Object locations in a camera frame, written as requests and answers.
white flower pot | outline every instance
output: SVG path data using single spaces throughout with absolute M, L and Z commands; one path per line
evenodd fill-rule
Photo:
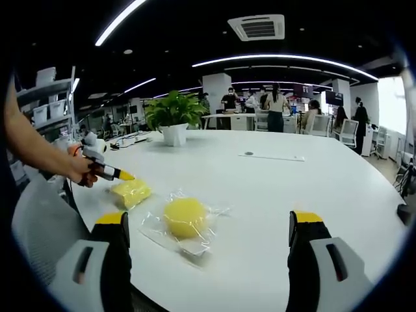
M 161 127 L 166 145 L 184 146 L 187 141 L 187 127 L 187 123 L 182 123 L 181 125 L 171 125 L 170 127 Z

desk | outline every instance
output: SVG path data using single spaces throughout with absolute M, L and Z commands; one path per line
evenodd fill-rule
M 107 151 L 106 163 L 144 179 L 153 194 L 129 212 L 131 283 L 171 312 L 284 311 L 289 299 L 289 211 L 320 215 L 365 262 L 376 283 L 401 248 L 406 228 L 395 211 L 403 203 L 375 167 L 332 138 L 259 131 L 188 130 L 187 144 L 153 142 Z M 304 156 L 305 162 L 239 157 L 245 151 Z M 99 179 L 93 188 L 73 184 L 89 230 L 116 208 Z M 179 187 L 202 201 L 229 205 L 218 219 L 212 254 L 203 268 L 155 244 L 138 230 L 154 197 Z
M 254 113 L 240 113 L 240 114 L 213 114 L 203 116 L 206 119 L 204 129 L 208 128 L 208 123 L 211 118 L 231 118 L 231 130 L 252 130 Z

shelf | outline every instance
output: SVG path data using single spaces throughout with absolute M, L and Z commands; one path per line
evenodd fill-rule
M 40 125 L 36 125 L 34 128 L 36 130 L 40 131 L 40 130 L 43 130 L 47 127 L 51 127 L 52 125 L 57 125 L 61 122 L 64 122 L 64 121 L 66 121 L 67 119 L 70 119 L 70 118 L 71 118 L 71 114 L 68 114 L 68 115 L 65 115 L 65 116 L 62 116 L 62 117 L 59 117 L 59 118 L 55 118 L 55 119 L 49 119 L 47 122 L 42 123 Z
M 63 79 L 53 81 L 44 86 L 36 86 L 28 90 L 20 91 L 17 93 L 19 106 L 24 106 L 49 96 L 65 93 L 71 88 L 71 81 L 71 79 Z

round yellow sponge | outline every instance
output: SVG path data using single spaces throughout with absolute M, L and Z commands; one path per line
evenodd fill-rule
M 207 228 L 206 211 L 196 198 L 180 198 L 164 208 L 164 221 L 179 239 L 191 239 Z

potted plant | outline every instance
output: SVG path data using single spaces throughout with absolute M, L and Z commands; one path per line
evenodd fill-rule
M 163 133 L 167 145 L 182 146 L 187 140 L 188 125 L 201 124 L 201 115 L 206 111 L 194 94 L 184 96 L 171 91 L 165 98 L 149 101 L 146 120 L 150 129 Z

